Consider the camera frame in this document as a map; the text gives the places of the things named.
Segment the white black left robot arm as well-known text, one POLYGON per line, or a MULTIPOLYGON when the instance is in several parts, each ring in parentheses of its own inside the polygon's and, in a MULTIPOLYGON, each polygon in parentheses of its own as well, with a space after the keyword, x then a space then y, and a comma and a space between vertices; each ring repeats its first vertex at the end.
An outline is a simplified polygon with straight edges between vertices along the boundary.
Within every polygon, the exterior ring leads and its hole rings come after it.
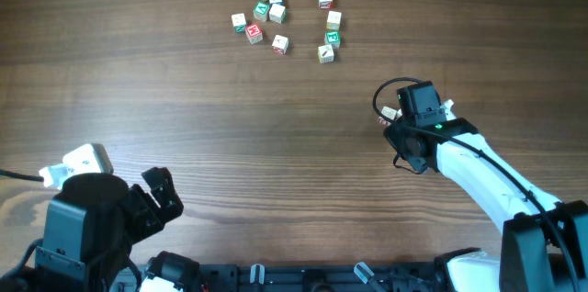
POLYGON ((199 264, 161 252, 144 270, 130 259, 134 244, 162 231, 184 210, 171 173, 142 173, 150 187, 107 173, 75 175, 51 200, 42 238, 1 278, 4 291, 108 291, 131 271, 138 291, 203 291, 199 264))

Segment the red A letter block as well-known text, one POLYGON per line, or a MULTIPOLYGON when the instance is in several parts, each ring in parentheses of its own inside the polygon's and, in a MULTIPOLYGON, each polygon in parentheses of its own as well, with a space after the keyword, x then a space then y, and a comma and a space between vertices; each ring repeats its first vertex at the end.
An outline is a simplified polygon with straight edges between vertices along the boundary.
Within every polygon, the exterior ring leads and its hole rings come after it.
POLYGON ((383 107, 380 110, 382 116, 379 116, 378 118, 378 123, 385 125, 385 126, 389 126, 390 122, 395 120, 398 116, 398 111, 396 109, 393 109, 391 107, 383 107))

